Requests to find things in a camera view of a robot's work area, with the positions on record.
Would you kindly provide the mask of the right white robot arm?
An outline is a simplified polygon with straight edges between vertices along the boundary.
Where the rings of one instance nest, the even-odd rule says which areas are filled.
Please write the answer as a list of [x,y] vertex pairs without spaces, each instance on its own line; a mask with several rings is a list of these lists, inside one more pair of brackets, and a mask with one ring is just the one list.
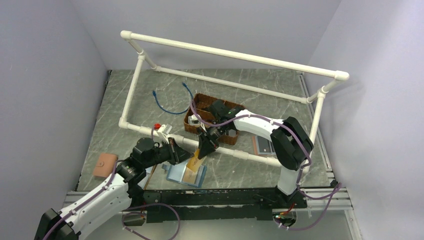
[[279,164],[279,190],[276,203],[287,208],[295,201],[301,177],[301,164],[310,156],[314,144],[299,121],[294,117],[273,119],[250,112],[241,106],[227,107],[222,100],[216,100],[208,107],[215,117],[215,123],[202,118],[199,121],[208,128],[198,127],[198,158],[202,159],[219,148],[218,139],[229,130],[243,131],[262,137],[272,143]]

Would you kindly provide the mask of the blue card holder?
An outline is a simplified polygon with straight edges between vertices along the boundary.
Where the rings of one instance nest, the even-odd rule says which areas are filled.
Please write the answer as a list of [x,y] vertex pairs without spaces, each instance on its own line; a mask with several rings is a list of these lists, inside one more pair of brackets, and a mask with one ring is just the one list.
[[187,167],[188,161],[177,165],[163,164],[161,168],[167,172],[166,180],[177,184],[201,188],[207,172],[207,167],[201,165],[197,171],[192,171]]

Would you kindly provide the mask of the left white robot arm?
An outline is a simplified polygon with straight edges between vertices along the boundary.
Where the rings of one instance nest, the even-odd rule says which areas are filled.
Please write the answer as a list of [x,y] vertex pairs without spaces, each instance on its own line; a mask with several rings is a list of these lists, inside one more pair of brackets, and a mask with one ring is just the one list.
[[131,154],[114,164],[112,173],[94,190],[61,210],[49,209],[42,216],[36,240],[83,240],[96,228],[119,212],[150,207],[139,183],[147,168],[168,162],[182,163],[194,154],[170,137],[162,143],[140,138]]

